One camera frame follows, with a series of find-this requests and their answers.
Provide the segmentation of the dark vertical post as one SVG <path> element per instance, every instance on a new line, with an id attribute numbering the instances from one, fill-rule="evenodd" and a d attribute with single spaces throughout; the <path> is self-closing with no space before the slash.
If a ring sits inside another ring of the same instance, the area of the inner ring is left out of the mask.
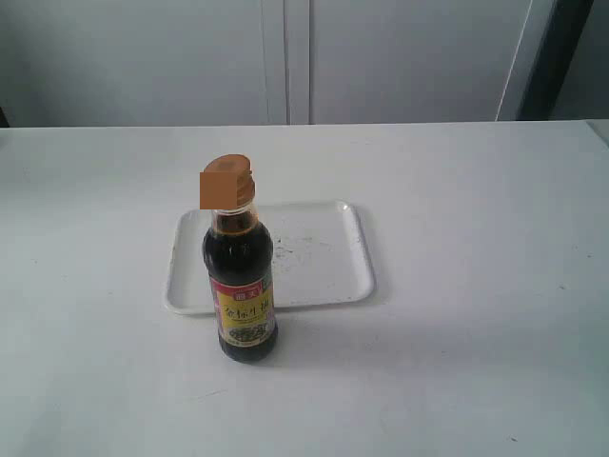
<path id="1" fill-rule="evenodd" d="M 554 2 L 517 112 L 518 121 L 550 118 L 593 5 L 593 0 Z"/>

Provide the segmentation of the white rectangular plastic tray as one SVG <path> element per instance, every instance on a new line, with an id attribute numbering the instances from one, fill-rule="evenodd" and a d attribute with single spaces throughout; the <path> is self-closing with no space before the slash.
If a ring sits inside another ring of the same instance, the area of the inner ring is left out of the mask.
<path id="1" fill-rule="evenodd" d="M 293 309 L 360 302 L 376 282 L 356 208 L 341 200 L 258 207 L 274 246 L 275 307 Z M 179 220 L 166 289 L 166 307 L 179 315 L 214 313 L 203 260 L 203 238 L 210 227 L 206 210 Z"/>

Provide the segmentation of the dark soy sauce bottle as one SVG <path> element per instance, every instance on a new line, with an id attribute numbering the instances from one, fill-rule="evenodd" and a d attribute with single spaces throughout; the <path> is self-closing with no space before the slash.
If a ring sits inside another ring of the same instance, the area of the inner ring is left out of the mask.
<path id="1" fill-rule="evenodd" d="M 200 208 L 210 212 L 202 254 L 222 351 L 253 363 L 275 347 L 273 242 L 254 207 L 250 160 L 227 154 L 200 173 Z"/>

